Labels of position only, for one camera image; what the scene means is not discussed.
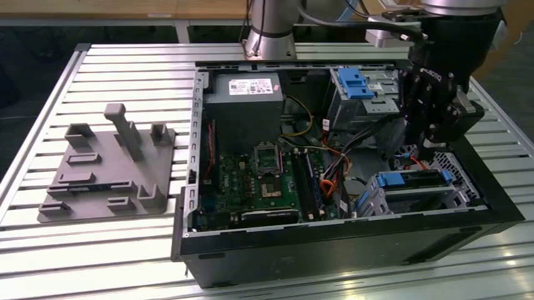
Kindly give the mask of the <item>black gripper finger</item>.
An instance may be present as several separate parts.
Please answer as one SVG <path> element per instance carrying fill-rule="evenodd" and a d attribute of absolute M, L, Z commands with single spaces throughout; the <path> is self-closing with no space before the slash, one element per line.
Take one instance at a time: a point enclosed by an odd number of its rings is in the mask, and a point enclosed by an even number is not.
<path fill-rule="evenodd" d="M 451 102 L 439 107 L 435 103 L 426 103 L 423 146 L 426 148 L 442 148 L 444 144 L 456 141 L 467 130 L 485 116 L 483 107 L 468 101 L 470 106 Z"/>
<path fill-rule="evenodd" d="M 414 158 L 428 161 L 434 157 L 438 143 L 438 111 L 435 96 L 439 74 L 424 67 L 399 71 L 399 98 L 402 114 L 406 120 L 404 143 L 416 146 Z"/>

